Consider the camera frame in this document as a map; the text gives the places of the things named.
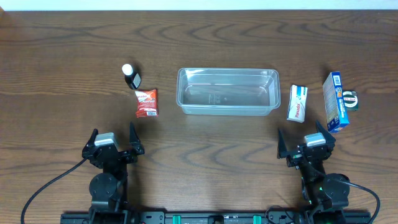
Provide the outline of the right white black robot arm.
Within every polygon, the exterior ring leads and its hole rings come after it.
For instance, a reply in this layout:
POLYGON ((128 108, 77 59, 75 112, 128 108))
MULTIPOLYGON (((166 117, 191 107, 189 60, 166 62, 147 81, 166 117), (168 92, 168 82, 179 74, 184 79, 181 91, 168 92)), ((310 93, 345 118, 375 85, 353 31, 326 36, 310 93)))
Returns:
POLYGON ((291 220, 294 223, 346 223, 343 208, 349 205, 349 178, 325 172, 323 162, 332 155, 336 139, 318 122, 316 133, 304 137, 304 143, 289 149, 278 130, 277 158, 301 173, 302 195, 309 203, 291 220))

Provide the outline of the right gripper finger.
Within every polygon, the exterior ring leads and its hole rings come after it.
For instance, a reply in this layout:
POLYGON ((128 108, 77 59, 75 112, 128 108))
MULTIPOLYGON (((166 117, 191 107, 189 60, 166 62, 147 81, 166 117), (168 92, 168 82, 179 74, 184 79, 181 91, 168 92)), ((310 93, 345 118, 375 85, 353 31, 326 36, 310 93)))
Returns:
POLYGON ((278 129, 278 146, 277 146, 277 158, 286 158, 287 157, 287 146, 284 141, 284 137, 282 131, 278 129))
POLYGON ((325 138, 326 143, 334 143, 335 142, 335 138, 321 125, 319 120, 315 121, 315 126, 316 126, 317 131, 319 133, 321 133, 323 135, 323 137, 325 138))

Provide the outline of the tall blue medicine box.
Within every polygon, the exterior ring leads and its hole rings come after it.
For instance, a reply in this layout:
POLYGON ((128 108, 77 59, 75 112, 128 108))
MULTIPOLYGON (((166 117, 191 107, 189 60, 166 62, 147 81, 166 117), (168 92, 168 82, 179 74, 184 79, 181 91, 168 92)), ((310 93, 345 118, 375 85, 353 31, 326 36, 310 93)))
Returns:
POLYGON ((338 133, 349 125, 348 113, 343 99, 340 72, 331 72, 323 83, 327 130, 338 133))

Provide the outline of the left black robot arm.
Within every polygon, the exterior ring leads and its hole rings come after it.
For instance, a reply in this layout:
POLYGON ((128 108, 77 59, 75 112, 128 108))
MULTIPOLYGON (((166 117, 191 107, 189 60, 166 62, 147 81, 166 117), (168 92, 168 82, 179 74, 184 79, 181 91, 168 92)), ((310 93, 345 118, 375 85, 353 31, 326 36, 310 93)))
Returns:
POLYGON ((127 200, 127 165, 137 162, 145 153, 134 124, 129 125, 131 148, 120 151, 114 133, 99 134, 93 130, 82 150, 82 158, 102 170, 89 185, 92 196, 88 223, 139 223, 137 211, 129 207, 127 200))

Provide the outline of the white Panadol box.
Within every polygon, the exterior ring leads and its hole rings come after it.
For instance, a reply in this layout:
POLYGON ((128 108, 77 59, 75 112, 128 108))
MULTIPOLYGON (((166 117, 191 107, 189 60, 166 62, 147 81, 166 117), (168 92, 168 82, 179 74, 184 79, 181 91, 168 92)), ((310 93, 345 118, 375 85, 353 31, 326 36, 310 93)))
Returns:
POLYGON ((307 87, 297 85, 292 85, 290 87, 290 99, 287 111, 288 121, 295 121, 298 123, 304 122, 307 96, 307 87))

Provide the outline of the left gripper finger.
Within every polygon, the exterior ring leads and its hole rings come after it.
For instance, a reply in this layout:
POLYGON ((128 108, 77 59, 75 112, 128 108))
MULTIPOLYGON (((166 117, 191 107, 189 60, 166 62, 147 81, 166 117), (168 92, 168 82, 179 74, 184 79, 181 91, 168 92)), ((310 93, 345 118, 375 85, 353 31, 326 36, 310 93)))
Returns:
POLYGON ((129 143, 135 151, 142 151, 142 144, 138 138, 133 122, 129 124, 129 143))
POLYGON ((98 135, 98 130, 95 128, 86 144, 87 147, 93 147, 95 145, 95 139, 98 135))

